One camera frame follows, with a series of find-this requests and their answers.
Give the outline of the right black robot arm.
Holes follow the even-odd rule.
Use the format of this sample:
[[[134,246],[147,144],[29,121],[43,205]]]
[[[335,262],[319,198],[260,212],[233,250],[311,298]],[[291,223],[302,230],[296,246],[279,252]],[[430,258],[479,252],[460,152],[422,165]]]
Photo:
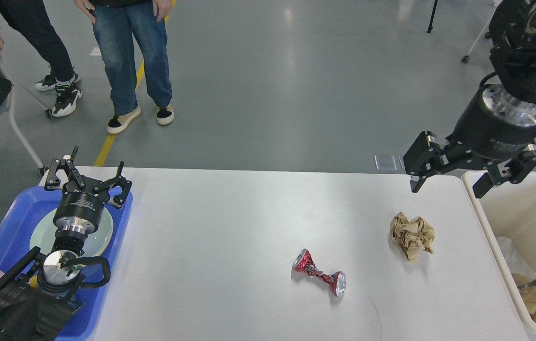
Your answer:
[[[485,170],[476,198],[493,186],[521,183],[536,167],[536,0],[504,0],[489,22],[494,71],[439,142],[424,130],[403,157],[411,191],[455,169]]]

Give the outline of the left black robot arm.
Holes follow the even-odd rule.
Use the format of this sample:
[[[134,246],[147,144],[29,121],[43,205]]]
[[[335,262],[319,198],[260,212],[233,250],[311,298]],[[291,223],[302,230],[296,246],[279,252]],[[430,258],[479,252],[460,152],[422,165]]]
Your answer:
[[[0,277],[0,341],[54,341],[84,307],[80,289],[98,289],[111,278],[108,259],[85,255],[84,244],[100,226],[106,205],[121,209],[132,182],[120,162],[114,177],[81,175],[74,164],[78,149],[54,159],[45,190],[61,190],[53,217],[54,242],[48,252],[32,247]]]

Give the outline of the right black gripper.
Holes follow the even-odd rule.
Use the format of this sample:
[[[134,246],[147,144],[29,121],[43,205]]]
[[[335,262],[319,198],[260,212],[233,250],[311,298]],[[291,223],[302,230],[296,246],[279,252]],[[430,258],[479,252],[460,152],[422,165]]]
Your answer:
[[[536,104],[516,99],[501,84],[486,84],[446,139],[430,130],[420,132],[403,156],[404,170],[411,176],[411,191],[417,193],[433,175],[472,169],[473,151],[494,160],[511,158],[504,166],[487,163],[486,172],[472,186],[474,196],[482,198],[493,186],[521,183],[534,170],[536,144],[530,143],[535,138]]]

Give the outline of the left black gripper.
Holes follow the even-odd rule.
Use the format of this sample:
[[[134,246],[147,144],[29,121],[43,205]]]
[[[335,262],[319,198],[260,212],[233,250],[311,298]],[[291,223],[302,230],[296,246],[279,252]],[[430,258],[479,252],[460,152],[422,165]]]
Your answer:
[[[69,192],[62,196],[54,214],[56,227],[59,229],[77,227],[80,233],[94,233],[101,222],[104,205],[110,204],[121,209],[126,203],[133,183],[122,175],[125,162],[120,162],[114,177],[99,181],[93,186],[93,195],[81,192],[85,189],[86,183],[74,164],[78,150],[79,147],[75,146],[70,155],[52,160],[46,173],[45,190],[62,189],[62,191]],[[68,183],[73,182],[73,184],[62,185],[62,181],[57,176],[58,171],[63,171]],[[109,192],[115,187],[121,188],[121,192],[111,197]]]

